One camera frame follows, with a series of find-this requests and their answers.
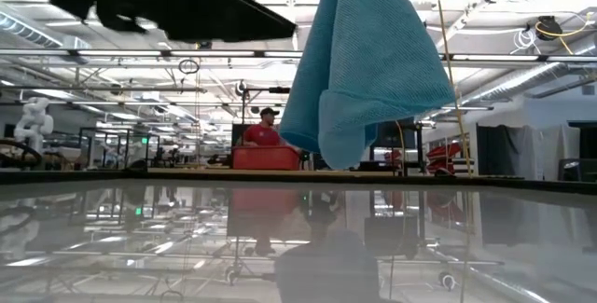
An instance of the blue towel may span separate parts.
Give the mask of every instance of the blue towel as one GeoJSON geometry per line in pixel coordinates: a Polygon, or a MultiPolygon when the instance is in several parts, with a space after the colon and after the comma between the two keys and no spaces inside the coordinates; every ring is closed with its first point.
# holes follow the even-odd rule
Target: blue towel
{"type": "Polygon", "coordinates": [[[409,0],[320,0],[280,134],[346,169],[375,141],[379,123],[454,100],[409,0]]]}

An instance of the duct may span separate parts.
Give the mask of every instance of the duct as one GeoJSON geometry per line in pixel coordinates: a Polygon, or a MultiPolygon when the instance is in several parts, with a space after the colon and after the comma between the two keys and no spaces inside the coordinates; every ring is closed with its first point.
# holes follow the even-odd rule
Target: duct
{"type": "Polygon", "coordinates": [[[27,20],[5,4],[0,3],[0,29],[17,35],[43,48],[60,48],[61,38],[54,38],[35,28],[33,21],[27,20]]]}
{"type": "Polygon", "coordinates": [[[562,93],[562,92],[566,92],[568,90],[572,90],[572,89],[576,89],[576,88],[580,88],[582,86],[585,85],[589,85],[595,82],[595,79],[591,78],[590,76],[582,76],[580,80],[574,82],[574,83],[570,83],[570,84],[565,84],[562,85],[558,88],[555,89],[551,89],[551,90],[545,90],[541,93],[537,93],[537,94],[526,94],[525,97],[526,98],[530,98],[530,99],[543,99],[543,98],[548,98],[551,97],[553,95],[556,95],[558,93],[562,93]]]}
{"type": "MultiPolygon", "coordinates": [[[[597,36],[581,39],[570,45],[576,55],[593,54],[597,36]]],[[[461,105],[470,105],[482,101],[496,101],[510,98],[524,93],[528,89],[549,83],[560,76],[569,74],[576,69],[571,68],[567,63],[552,62],[536,66],[528,70],[513,71],[492,81],[488,86],[467,94],[461,101],[461,105]]]]}

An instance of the red bin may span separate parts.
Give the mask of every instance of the red bin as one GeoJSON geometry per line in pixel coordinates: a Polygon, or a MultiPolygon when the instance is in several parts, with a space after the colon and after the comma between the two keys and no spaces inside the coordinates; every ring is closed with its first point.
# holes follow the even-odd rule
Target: red bin
{"type": "Polygon", "coordinates": [[[300,157],[287,145],[239,146],[232,148],[232,169],[296,171],[300,157]]]}

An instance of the baseball cap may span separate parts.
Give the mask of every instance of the baseball cap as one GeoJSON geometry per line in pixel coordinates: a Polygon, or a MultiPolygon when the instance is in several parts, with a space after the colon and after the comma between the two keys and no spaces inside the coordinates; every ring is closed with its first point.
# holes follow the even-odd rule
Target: baseball cap
{"type": "Polygon", "coordinates": [[[267,114],[277,116],[280,114],[280,111],[274,111],[273,109],[266,107],[266,108],[262,109],[261,112],[259,112],[260,116],[264,116],[267,114]]]}

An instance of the yellow cable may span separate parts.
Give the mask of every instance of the yellow cable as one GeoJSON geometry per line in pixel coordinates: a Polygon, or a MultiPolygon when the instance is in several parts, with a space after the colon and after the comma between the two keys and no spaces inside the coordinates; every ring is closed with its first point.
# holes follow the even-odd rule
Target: yellow cable
{"type": "Polygon", "coordinates": [[[575,30],[575,31],[573,31],[573,32],[570,32],[570,33],[564,33],[564,34],[556,34],[556,33],[549,33],[549,32],[546,32],[546,31],[544,31],[543,29],[539,28],[539,25],[541,25],[541,24],[543,24],[543,23],[541,23],[541,22],[537,22],[537,23],[535,24],[535,30],[537,30],[537,31],[538,31],[539,33],[541,33],[541,34],[545,34],[545,35],[547,35],[547,36],[553,36],[553,37],[568,37],[568,36],[572,36],[572,35],[575,35],[575,34],[578,34],[578,33],[581,33],[582,31],[584,31],[584,30],[587,28],[587,26],[589,25],[589,22],[588,22],[588,21],[586,21],[586,22],[585,22],[585,25],[584,25],[584,26],[582,26],[582,28],[580,28],[580,29],[578,29],[578,30],[575,30]]]}
{"type": "MultiPolygon", "coordinates": [[[[451,70],[451,62],[450,62],[450,51],[448,50],[448,38],[446,37],[446,23],[444,21],[444,14],[443,9],[441,6],[441,0],[437,0],[437,7],[439,9],[439,19],[441,22],[441,35],[444,40],[444,51],[446,54],[446,61],[448,63],[448,76],[450,78],[450,83],[452,88],[454,89],[456,86],[454,85],[454,77],[452,75],[451,70]]],[[[463,143],[463,150],[465,151],[465,159],[466,159],[466,170],[468,172],[468,177],[472,178],[473,174],[470,167],[470,156],[468,153],[468,143],[466,142],[465,136],[465,127],[463,126],[463,118],[458,107],[458,98],[456,98],[455,103],[455,111],[456,111],[456,118],[458,119],[458,128],[460,130],[460,138],[461,142],[463,143]]],[[[468,276],[468,258],[470,257],[470,231],[471,231],[471,222],[473,219],[473,198],[471,197],[470,192],[466,192],[466,246],[465,246],[465,263],[463,269],[463,280],[461,283],[461,291],[460,291],[460,303],[465,303],[465,288],[466,288],[466,278],[468,276]]]]}
{"type": "Polygon", "coordinates": [[[575,54],[574,52],[572,52],[570,47],[568,47],[568,44],[563,40],[563,37],[560,37],[560,42],[562,42],[563,47],[566,48],[566,50],[568,50],[569,54],[571,54],[571,55],[575,54]]]}

